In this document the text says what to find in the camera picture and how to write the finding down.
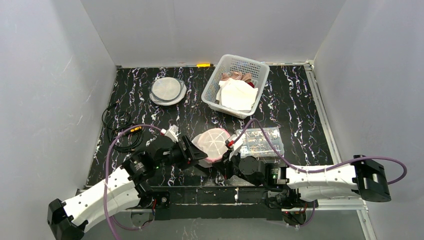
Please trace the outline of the white bra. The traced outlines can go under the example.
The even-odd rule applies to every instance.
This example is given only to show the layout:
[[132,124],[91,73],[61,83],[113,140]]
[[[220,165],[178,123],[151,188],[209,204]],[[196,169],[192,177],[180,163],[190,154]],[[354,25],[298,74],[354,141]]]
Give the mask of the white bra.
[[258,94],[257,88],[252,88],[248,83],[232,78],[219,81],[218,85],[216,99],[220,105],[235,111],[250,111],[253,108]]

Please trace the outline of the white mesh bag blue trim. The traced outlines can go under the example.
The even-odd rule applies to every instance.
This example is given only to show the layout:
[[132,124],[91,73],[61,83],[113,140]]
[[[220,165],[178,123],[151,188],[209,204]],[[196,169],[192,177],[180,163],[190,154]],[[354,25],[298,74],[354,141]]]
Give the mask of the white mesh bag blue trim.
[[187,87],[182,80],[162,77],[152,83],[149,97],[156,105],[171,106],[179,103],[186,92]]

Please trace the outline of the white mesh bag pink trim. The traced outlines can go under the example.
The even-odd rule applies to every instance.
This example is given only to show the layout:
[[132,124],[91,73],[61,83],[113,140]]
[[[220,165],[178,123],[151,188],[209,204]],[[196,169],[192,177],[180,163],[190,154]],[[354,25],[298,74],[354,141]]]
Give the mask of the white mesh bag pink trim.
[[210,168],[212,164],[220,162],[228,150],[226,140],[229,138],[230,134],[222,128],[212,128],[197,135],[192,143],[207,154],[206,158],[199,160],[198,165]]

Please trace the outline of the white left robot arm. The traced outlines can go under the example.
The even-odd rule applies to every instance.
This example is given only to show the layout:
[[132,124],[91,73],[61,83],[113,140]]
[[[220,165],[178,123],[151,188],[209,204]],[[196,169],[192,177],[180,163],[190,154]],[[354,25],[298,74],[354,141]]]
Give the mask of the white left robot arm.
[[57,240],[80,240],[106,217],[144,201],[152,202],[154,191],[147,181],[158,169],[175,166],[184,170],[207,157],[185,135],[177,142],[159,136],[135,151],[104,180],[72,198],[50,202],[48,226]]

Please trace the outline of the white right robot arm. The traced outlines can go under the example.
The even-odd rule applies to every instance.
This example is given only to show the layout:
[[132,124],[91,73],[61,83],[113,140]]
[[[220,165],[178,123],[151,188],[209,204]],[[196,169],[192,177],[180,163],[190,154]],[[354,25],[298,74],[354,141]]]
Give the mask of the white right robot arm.
[[269,193],[282,193],[286,202],[311,203],[319,199],[361,198],[364,201],[391,201],[385,168],[377,161],[356,155],[343,165],[289,166],[271,163],[254,156],[225,154],[213,163],[226,179],[237,176],[262,186]]

